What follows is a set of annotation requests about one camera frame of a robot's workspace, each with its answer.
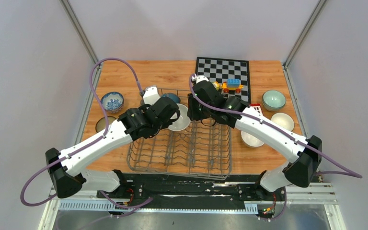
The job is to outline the dark blue bowl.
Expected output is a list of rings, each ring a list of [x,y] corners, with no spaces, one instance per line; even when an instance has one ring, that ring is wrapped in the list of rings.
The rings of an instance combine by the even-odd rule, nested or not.
[[[161,95],[161,97],[166,97],[166,98],[170,98],[171,100],[173,100],[176,104],[180,104],[181,103],[181,99],[180,97],[175,94],[175,93],[164,93]]]

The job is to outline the beige bowl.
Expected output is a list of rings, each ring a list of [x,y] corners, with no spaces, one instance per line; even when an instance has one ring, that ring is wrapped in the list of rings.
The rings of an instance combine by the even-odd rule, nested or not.
[[[258,148],[264,145],[263,141],[244,131],[241,132],[241,138],[243,142],[251,148]]]
[[[175,114],[172,118],[173,119],[177,118],[177,120],[173,122],[167,128],[168,130],[174,131],[174,132],[185,130],[191,123],[191,120],[187,115],[188,108],[185,105],[180,104],[180,103],[178,103],[177,105],[180,111],[180,116],[178,117]]]

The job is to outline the white blue floral bowl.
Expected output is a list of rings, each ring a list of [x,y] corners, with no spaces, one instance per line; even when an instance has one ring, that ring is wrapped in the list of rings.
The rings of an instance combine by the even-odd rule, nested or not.
[[[100,99],[100,102],[105,110],[123,108],[124,97],[119,92],[108,92]]]

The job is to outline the grey wire dish rack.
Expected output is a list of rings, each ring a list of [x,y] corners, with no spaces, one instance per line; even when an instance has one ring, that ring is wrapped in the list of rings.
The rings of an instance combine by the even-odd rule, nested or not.
[[[126,162],[137,172],[224,180],[232,170],[231,150],[231,128],[208,118],[182,131],[163,129],[153,138],[136,140]]]

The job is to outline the dark patterned bowl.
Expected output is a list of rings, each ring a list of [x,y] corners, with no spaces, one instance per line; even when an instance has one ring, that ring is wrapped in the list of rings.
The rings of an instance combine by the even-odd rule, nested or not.
[[[108,118],[108,125],[112,124],[116,120],[116,117],[114,116],[108,116],[107,118]],[[106,127],[107,127],[106,119],[105,117],[102,117],[101,119],[97,121],[95,125],[95,131],[96,133],[99,133],[102,130],[104,130]]]

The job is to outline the light teal checked bowl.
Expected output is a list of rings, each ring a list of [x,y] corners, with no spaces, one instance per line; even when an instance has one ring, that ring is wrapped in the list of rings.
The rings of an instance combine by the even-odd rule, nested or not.
[[[268,111],[278,111],[285,107],[284,94],[276,90],[268,90],[262,96],[263,106]]]

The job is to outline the teal white bowl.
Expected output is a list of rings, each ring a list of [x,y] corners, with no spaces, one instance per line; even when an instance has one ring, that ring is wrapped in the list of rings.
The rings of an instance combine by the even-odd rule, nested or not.
[[[283,127],[288,131],[293,131],[295,127],[295,122],[293,118],[285,113],[275,113],[271,117],[271,121],[278,124],[279,126]]]

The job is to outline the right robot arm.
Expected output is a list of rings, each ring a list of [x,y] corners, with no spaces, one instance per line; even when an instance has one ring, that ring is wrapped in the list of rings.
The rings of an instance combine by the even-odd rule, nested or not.
[[[255,182],[257,198],[267,200],[274,191],[288,185],[306,188],[321,163],[318,152],[322,141],[306,138],[277,125],[237,97],[225,98],[205,76],[190,77],[189,117],[193,120],[212,118],[257,137],[280,153],[286,162],[274,170],[263,171]]]

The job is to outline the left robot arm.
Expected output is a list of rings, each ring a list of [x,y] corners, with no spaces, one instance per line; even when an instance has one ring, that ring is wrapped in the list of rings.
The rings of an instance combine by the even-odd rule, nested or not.
[[[48,169],[58,198],[67,198],[79,191],[110,192],[116,198],[127,194],[127,184],[122,182],[120,171],[88,170],[86,167],[103,155],[140,138],[152,138],[167,128],[180,115],[178,104],[162,97],[155,104],[144,104],[121,114],[107,129],[85,141],[58,151],[46,152],[46,162],[54,163]]]

